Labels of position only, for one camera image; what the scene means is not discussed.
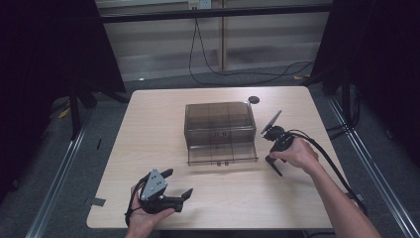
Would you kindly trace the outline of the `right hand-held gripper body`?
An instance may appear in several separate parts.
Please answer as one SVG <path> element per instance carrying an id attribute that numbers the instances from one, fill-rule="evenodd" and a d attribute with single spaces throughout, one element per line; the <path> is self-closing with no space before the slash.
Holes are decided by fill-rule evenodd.
<path id="1" fill-rule="evenodd" d="M 272 151 L 285 151 L 292 145 L 294 140 L 294 136 L 290 132 L 286 132 L 282 127 L 274 125 L 280 114 L 281 110 L 278 110 L 261 131 L 264 139 L 273 142 Z"/>

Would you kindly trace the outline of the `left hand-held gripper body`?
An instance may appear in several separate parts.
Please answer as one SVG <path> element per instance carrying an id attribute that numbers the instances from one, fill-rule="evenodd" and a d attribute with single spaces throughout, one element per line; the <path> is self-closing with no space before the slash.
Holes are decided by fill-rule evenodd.
<path id="1" fill-rule="evenodd" d="M 139 202 L 141 208 L 149 214 L 157 214 L 168 208 L 173 208 L 180 212 L 183 208 L 183 199 L 181 197 L 170 197 L 164 195 L 168 186 L 157 169 L 152 169 L 146 184 L 141 190 Z"/>

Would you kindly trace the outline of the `black tapered stick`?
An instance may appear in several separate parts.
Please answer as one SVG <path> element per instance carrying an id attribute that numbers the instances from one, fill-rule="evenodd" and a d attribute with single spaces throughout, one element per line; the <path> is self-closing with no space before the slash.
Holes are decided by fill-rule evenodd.
<path id="1" fill-rule="evenodd" d="M 282 177 L 282 173 L 281 171 L 277 168 L 277 166 L 275 165 L 275 162 L 277 161 L 277 159 L 271 158 L 270 156 L 266 156 L 265 157 L 265 161 L 274 169 L 274 171 Z"/>

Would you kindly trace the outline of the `smoky transparent drawer box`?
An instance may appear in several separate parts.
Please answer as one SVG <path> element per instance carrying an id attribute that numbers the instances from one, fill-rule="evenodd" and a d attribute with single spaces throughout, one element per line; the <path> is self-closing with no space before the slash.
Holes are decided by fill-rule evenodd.
<path id="1" fill-rule="evenodd" d="M 184 138 L 190 166 L 230 165 L 258 159 L 250 102 L 187 104 Z"/>

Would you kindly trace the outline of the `person's right hand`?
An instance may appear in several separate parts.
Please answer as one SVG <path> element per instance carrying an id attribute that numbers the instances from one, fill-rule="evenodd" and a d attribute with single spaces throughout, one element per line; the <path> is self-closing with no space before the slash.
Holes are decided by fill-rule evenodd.
<path id="1" fill-rule="evenodd" d="M 303 139 L 297 138 L 285 151 L 273 151 L 269 154 L 274 159 L 286 160 L 294 167 L 312 175 L 320 168 L 318 154 Z"/>

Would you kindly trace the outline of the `person's left hand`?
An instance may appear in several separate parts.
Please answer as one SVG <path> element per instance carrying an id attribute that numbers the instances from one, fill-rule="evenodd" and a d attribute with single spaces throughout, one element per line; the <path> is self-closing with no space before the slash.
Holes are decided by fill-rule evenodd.
<path id="1" fill-rule="evenodd" d="M 148 214 L 141 209 L 138 189 L 134 185 L 131 187 L 131 194 L 134 196 L 133 201 L 131 202 L 133 212 L 130 215 L 128 231 L 153 232 L 154 228 L 161 221 L 174 213 L 173 208 L 168 208 L 157 214 Z"/>

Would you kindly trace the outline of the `black metal stand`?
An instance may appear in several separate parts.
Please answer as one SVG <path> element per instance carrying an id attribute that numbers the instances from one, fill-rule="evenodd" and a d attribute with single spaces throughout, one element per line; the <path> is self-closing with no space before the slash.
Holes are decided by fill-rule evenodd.
<path id="1" fill-rule="evenodd" d="M 344 75 L 342 79 L 342 108 L 346 124 L 352 126 L 352 113 L 351 113 L 351 95 L 350 95 L 350 80 L 348 72 L 344 70 Z"/>
<path id="2" fill-rule="evenodd" d="M 72 83 L 69 87 L 69 105 L 72 123 L 71 139 L 74 140 L 81 130 L 81 121 L 78 102 L 85 108 L 94 108 L 97 104 L 91 88 L 87 83 Z"/>

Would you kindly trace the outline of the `black curtain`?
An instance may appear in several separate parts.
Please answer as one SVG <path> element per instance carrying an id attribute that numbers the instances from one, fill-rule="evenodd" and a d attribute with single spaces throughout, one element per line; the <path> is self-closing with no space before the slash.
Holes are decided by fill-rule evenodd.
<path id="1" fill-rule="evenodd" d="M 312 74 L 347 76 L 420 168 L 420 0 L 333 0 Z"/>
<path id="2" fill-rule="evenodd" d="M 68 96 L 125 86 L 95 0 L 0 0 L 0 203 Z"/>

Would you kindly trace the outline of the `black horizontal bar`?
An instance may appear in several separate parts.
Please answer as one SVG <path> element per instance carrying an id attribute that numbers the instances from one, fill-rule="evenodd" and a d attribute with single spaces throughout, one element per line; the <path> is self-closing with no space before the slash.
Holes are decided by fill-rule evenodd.
<path id="1" fill-rule="evenodd" d="M 142 13 L 142 14 L 112 14 L 98 18 L 101 23 L 127 23 L 163 20 L 183 20 L 217 17 L 238 17 L 276 14 L 303 14 L 330 12 L 333 4 L 290 5 L 252 8 L 226 8 L 207 10 L 183 10 L 170 12 Z"/>

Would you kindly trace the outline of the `metal floor rail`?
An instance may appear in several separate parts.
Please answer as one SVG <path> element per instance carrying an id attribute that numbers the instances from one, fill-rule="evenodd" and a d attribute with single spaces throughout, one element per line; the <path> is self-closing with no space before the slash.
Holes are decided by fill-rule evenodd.
<path id="1" fill-rule="evenodd" d="M 329 97 L 328 102 L 332 107 L 340 125 L 344 127 L 346 136 L 356 150 L 356 153 L 367 170 L 369 177 L 374 183 L 405 238 L 420 238 L 420 230 L 416 227 L 414 220 L 409 215 L 407 209 L 401 203 L 383 173 L 380 171 L 357 131 L 347 123 L 344 110 L 340 106 L 338 100 L 334 97 Z"/>
<path id="2" fill-rule="evenodd" d="M 85 116 L 84 122 L 81 123 L 81 130 L 79 134 L 74 140 L 70 138 L 69 146 L 54 176 L 54 179 L 49 188 L 49 191 L 40 209 L 38 210 L 25 238 L 43 238 L 45 230 L 53 214 L 53 210 L 55 208 L 57 200 L 59 199 L 59 195 L 60 195 L 60 192 L 62 191 L 64 182 L 68 176 L 68 173 L 72 166 L 74 158 L 76 157 L 79 147 L 83 141 L 83 138 L 85 135 L 85 128 L 90 118 L 91 118 L 91 110 L 88 110 L 87 115 Z"/>

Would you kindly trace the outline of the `wooden vertical post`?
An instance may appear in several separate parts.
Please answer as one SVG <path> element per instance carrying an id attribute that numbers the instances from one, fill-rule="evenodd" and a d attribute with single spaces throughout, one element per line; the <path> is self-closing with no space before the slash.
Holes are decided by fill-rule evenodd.
<path id="1" fill-rule="evenodd" d="M 226 8 L 227 0 L 219 0 L 219 10 Z M 224 71 L 226 68 L 226 21 L 225 17 L 220 17 L 219 20 L 219 69 Z"/>

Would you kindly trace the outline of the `white wall outlet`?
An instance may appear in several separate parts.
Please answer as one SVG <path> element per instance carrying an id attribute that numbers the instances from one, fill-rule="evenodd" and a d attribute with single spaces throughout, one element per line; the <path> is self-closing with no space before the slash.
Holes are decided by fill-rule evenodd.
<path id="1" fill-rule="evenodd" d="M 189 10 L 207 10 L 212 8 L 211 0 L 188 0 Z"/>

